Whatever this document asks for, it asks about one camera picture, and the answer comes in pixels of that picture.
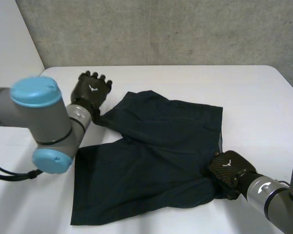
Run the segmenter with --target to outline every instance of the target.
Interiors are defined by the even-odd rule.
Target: navy shorts
[[[97,124],[123,138],[80,148],[72,225],[102,225],[223,198],[207,167],[221,152],[222,107],[128,92]]]

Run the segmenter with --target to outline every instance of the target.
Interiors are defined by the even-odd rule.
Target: tabletop
[[[81,72],[113,81],[102,113],[128,91],[153,90],[168,99],[224,107],[223,149],[235,150],[260,172],[290,181],[293,166],[293,88],[269,66],[53,67],[52,77],[69,104]],[[91,124],[82,146],[114,142],[112,130]],[[27,129],[0,127],[0,166],[34,169],[36,144]],[[74,165],[62,175],[42,174],[22,182],[0,181],[0,234],[281,234],[240,196],[191,209],[163,208],[102,226],[70,226]]]

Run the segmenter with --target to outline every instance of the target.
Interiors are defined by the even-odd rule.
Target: black cable
[[[285,183],[286,185],[290,186],[290,184],[284,180],[277,180],[279,183]]]
[[[42,173],[42,171],[40,170],[33,170],[28,173],[14,173],[14,172],[5,170],[2,167],[0,167],[0,171],[9,174],[9,175],[0,175],[0,179],[5,181],[22,181],[26,179],[34,179]]]
[[[2,171],[4,173],[7,173],[9,175],[13,175],[13,176],[24,176],[24,175],[26,175],[24,173],[14,173],[14,172],[7,171],[7,170],[3,169],[2,167],[0,167],[0,171]]]

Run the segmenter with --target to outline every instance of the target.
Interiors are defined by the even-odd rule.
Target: white logo
[[[258,194],[260,194],[260,192],[263,191],[263,189],[267,189],[270,184],[271,182],[267,182],[267,183],[264,183],[262,186],[260,186],[260,188],[258,189]]]
[[[226,165],[223,165],[223,167],[231,167],[231,160],[229,160],[229,163]]]
[[[99,89],[98,88],[92,88],[91,85],[89,85],[89,88],[90,90],[93,92],[93,91],[98,91]]]

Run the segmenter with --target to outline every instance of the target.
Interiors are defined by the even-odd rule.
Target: black shorts
[[[80,148],[72,225],[102,225],[163,207],[223,198],[207,167],[221,152],[223,108],[128,92],[99,125],[122,134]]]

